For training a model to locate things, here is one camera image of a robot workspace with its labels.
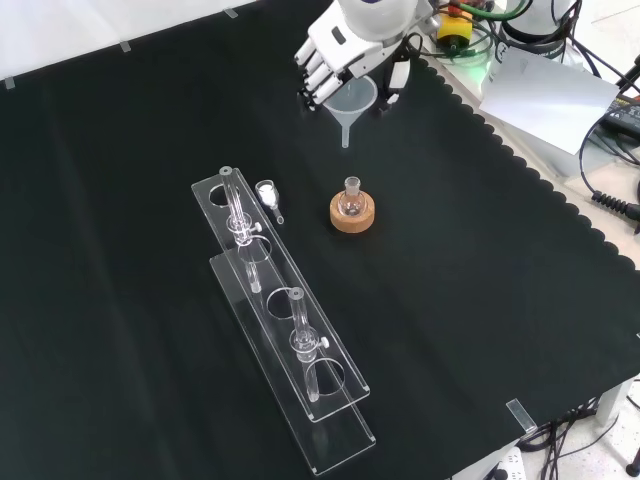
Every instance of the white floor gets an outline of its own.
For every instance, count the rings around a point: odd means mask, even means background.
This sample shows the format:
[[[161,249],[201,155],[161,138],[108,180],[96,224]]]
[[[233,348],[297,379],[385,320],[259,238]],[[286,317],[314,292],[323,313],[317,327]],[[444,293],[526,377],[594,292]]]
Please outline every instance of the white floor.
[[[640,55],[640,0],[584,0],[577,37],[596,54],[626,73]],[[602,77],[618,77],[598,65]]]
[[[634,383],[631,397],[640,404],[640,382]],[[562,453],[589,445],[603,429],[595,418],[576,423],[569,431]],[[562,458],[559,463],[560,480],[629,480],[625,472],[640,449],[640,410],[628,401],[620,411],[615,427],[594,446]],[[539,480],[546,459],[546,451],[523,453],[527,480]]]

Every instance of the robot finger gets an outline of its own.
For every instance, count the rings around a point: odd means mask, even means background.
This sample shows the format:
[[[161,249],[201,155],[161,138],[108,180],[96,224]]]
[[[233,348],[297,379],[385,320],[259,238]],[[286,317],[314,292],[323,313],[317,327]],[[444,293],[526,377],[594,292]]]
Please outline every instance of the robot finger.
[[[315,91],[313,94],[313,101],[317,105],[324,103],[324,101],[336,93],[343,84],[344,82],[338,77],[338,75],[331,75],[331,77]]]
[[[324,82],[327,77],[329,75],[331,75],[333,72],[331,71],[331,69],[327,66],[326,63],[322,63],[320,64],[320,66],[318,68],[316,68],[316,71],[313,72],[313,74],[307,78],[304,82],[305,87],[307,88],[307,90],[309,90],[310,92],[313,92],[316,88],[318,88],[318,86]]]
[[[322,64],[322,56],[316,52],[311,56],[311,60],[306,65],[307,75],[313,75],[313,72]]]
[[[298,66],[304,65],[307,60],[313,55],[313,52],[316,51],[316,46],[313,44],[313,41],[310,38],[307,38],[307,41],[304,42],[300,50],[296,53],[294,57]]]

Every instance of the power strip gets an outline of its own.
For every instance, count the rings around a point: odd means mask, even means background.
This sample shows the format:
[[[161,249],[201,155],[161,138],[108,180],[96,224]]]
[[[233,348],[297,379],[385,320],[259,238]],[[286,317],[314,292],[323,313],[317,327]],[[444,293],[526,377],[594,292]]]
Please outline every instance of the power strip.
[[[522,462],[522,452],[518,447],[513,447],[509,450],[498,464],[498,470],[506,472],[506,477],[502,474],[502,478],[505,480],[527,480],[527,475],[524,472],[524,463]],[[494,478],[500,478],[497,471]]]

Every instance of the yellow device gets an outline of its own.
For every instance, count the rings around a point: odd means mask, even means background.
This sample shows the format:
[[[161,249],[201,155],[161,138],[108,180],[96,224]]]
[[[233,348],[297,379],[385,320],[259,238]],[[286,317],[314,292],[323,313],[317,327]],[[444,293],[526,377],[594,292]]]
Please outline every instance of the yellow device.
[[[458,8],[455,10],[455,13],[463,18],[451,17],[446,13],[440,15],[442,26],[436,38],[438,46],[444,49],[464,48],[471,43],[473,24],[467,19],[471,19],[473,15]]]

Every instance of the white paper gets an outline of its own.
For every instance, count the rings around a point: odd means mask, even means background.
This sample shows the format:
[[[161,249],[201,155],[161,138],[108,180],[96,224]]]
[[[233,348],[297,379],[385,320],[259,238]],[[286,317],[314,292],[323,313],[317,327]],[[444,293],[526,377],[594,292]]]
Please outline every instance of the white paper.
[[[510,48],[480,110],[575,155],[618,91],[590,73]]]

